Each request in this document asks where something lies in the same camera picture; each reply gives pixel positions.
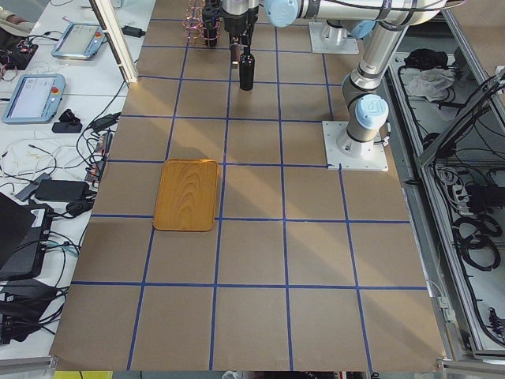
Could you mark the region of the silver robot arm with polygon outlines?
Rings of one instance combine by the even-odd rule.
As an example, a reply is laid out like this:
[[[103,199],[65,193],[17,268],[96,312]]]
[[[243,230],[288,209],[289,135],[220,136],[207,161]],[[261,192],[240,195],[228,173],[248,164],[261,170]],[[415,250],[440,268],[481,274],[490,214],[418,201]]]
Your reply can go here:
[[[376,90],[405,32],[405,26],[379,22],[365,41],[357,68],[344,80],[342,94],[350,116],[346,133],[352,141],[372,142],[387,121],[389,106]]]
[[[403,30],[429,21],[445,5],[445,1],[207,1],[202,21],[209,29],[217,21],[223,21],[230,39],[244,46],[251,44],[260,6],[276,28],[314,17],[351,23],[376,22],[358,69],[364,76],[377,76],[391,60]]]

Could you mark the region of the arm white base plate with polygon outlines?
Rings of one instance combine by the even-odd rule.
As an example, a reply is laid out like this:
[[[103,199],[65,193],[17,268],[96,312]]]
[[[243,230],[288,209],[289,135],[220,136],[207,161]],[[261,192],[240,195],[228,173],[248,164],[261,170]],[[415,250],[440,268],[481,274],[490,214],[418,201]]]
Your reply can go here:
[[[323,121],[327,168],[344,171],[388,171],[380,133],[372,141],[357,142],[347,133],[348,122]]]
[[[310,22],[309,36],[312,53],[351,55],[359,53],[357,40],[340,24],[327,21]]]

